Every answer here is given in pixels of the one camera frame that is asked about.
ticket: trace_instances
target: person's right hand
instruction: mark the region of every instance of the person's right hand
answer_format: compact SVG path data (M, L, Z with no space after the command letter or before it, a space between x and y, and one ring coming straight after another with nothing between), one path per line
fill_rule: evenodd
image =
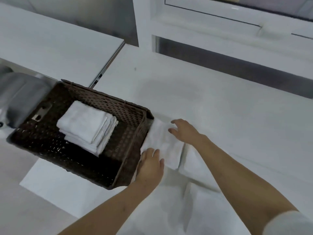
M177 130L174 128L169 128L168 131L182 142L193 145L201 135L194 128L194 126L189 124L186 120L172 120L171 123L177 126Z

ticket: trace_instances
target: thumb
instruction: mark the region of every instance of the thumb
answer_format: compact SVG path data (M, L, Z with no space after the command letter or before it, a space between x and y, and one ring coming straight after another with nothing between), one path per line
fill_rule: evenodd
M174 128L169 128L168 131L173 134L175 137L178 137L178 131Z

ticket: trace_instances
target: woven pattern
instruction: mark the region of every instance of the woven pattern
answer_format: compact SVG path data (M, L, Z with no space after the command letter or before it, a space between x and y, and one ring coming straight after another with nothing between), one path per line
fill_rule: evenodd
M65 135L56 126L75 100L113 114L119 121L99 158L65 141ZM52 104L48 113L39 122L33 120L48 102ZM142 106L65 81L54 86L8 141L99 186L113 189L131 182L148 132L147 118L153 116Z

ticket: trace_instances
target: bare arm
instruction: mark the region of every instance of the bare arm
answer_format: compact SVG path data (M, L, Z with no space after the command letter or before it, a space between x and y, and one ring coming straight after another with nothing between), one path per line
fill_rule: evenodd
M178 130L169 129L177 139L195 147L210 169L223 194L252 235L261 235L277 215L297 210L271 184L241 165L212 143L187 121L173 120Z
M155 189L163 176L164 160L159 150L142 154L135 182L110 198L59 235L115 235L135 208Z

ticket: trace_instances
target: white sleeve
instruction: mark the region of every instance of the white sleeve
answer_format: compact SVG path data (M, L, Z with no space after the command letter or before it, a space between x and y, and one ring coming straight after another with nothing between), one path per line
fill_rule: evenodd
M273 218L263 235L312 235L313 222L298 211L289 211Z

